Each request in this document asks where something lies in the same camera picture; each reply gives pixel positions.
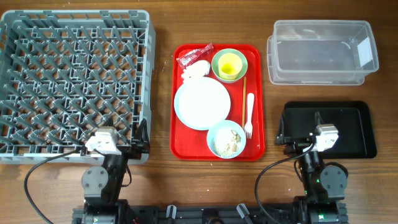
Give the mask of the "yellow plastic cup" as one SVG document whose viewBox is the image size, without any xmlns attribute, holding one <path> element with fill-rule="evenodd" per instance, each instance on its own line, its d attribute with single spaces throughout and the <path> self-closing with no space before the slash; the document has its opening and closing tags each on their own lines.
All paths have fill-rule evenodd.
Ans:
<svg viewBox="0 0 398 224">
<path fill-rule="evenodd" d="M 218 60 L 219 76 L 224 80 L 235 80 L 242 67 L 241 58 L 234 53 L 223 54 Z"/>
</svg>

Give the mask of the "white napkin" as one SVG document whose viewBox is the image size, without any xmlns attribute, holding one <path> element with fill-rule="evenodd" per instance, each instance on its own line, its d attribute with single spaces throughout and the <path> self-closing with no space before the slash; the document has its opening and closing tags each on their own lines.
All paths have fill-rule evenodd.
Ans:
<svg viewBox="0 0 398 224">
<path fill-rule="evenodd" d="M 183 82 L 187 82 L 193 78 L 204 77 L 209 74 L 211 68 L 211 64 L 207 60 L 199 60 L 185 69 L 183 69 L 183 73 L 181 77 L 183 78 Z"/>
</svg>

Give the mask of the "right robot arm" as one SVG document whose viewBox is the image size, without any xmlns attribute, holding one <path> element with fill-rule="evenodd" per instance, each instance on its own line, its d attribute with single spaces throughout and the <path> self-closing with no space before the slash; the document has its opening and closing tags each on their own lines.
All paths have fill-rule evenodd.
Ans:
<svg viewBox="0 0 398 224">
<path fill-rule="evenodd" d="M 339 201 L 345 198 L 348 170 L 337 162 L 323 161 L 321 153 L 338 140 L 338 130 L 326 124 L 318 112 L 317 126 L 307 137 L 295 138 L 284 115 L 274 143 L 284 146 L 284 154 L 294 160 L 295 171 L 303 183 L 304 196 L 297 196 L 288 206 L 286 223 L 346 223 L 346 209 Z"/>
</svg>

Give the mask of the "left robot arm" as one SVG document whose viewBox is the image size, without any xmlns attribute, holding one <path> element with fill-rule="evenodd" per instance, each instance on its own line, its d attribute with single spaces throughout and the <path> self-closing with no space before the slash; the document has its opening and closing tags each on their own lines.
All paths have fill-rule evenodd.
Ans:
<svg viewBox="0 0 398 224">
<path fill-rule="evenodd" d="M 130 160 L 142 160 L 150 152 L 147 120 L 143 119 L 130 145 L 118 148 L 119 134 L 113 123 L 100 127 L 85 144 L 87 150 L 103 155 L 101 166 L 85 171 L 81 184 L 85 191 L 82 211 L 73 211 L 73 223 L 138 223 L 138 218 L 126 199 L 119 194 L 125 173 L 131 174 Z"/>
</svg>

